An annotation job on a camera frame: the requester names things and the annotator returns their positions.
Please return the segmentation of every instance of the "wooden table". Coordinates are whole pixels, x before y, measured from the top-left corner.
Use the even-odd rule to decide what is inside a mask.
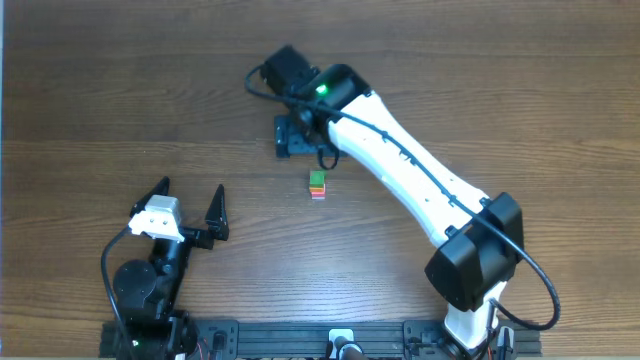
[[[275,158],[279,104],[243,90],[285,43],[352,65],[471,184],[511,193],[558,287],[547,355],[640,353],[640,5],[633,1],[7,0],[4,355],[95,356],[105,244],[164,175],[228,243],[195,251],[178,307],[241,321],[442,318],[434,249],[353,160],[312,202],[313,156]],[[110,270],[151,241],[117,245]],[[526,265],[504,303],[550,316]]]

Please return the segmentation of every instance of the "green block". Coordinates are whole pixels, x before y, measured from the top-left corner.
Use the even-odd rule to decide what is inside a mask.
[[[324,185],[324,177],[327,174],[324,170],[312,170],[309,176],[309,185],[322,187]]]

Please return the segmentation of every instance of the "green light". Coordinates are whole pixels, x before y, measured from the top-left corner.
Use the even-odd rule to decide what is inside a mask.
[[[325,95],[329,92],[329,88],[327,87],[327,85],[322,84],[316,88],[316,92],[320,95]]]

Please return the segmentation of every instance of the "wooden surface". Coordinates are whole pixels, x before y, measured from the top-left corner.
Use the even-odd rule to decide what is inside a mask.
[[[95,356],[104,245],[163,175],[228,243],[195,251],[178,306],[241,321],[442,318],[409,213],[353,160],[312,202],[245,73],[282,44],[344,62],[471,184],[510,192],[560,294],[546,355],[640,354],[640,4],[634,1],[7,0],[3,354]],[[110,259],[146,257],[127,238]],[[525,265],[504,303],[550,315]]]

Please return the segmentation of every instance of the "tabletop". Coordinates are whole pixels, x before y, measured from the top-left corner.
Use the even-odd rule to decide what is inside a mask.
[[[96,356],[106,243],[162,176],[185,223],[226,187],[231,236],[194,251],[177,307],[240,321],[442,319],[435,249],[353,159],[310,199],[278,160],[280,104],[243,78],[284,44],[351,65],[461,178],[523,208],[556,284],[546,355],[640,353],[640,4],[526,0],[7,0],[3,355]],[[110,257],[146,258],[127,237]],[[521,264],[503,303],[546,321]]]

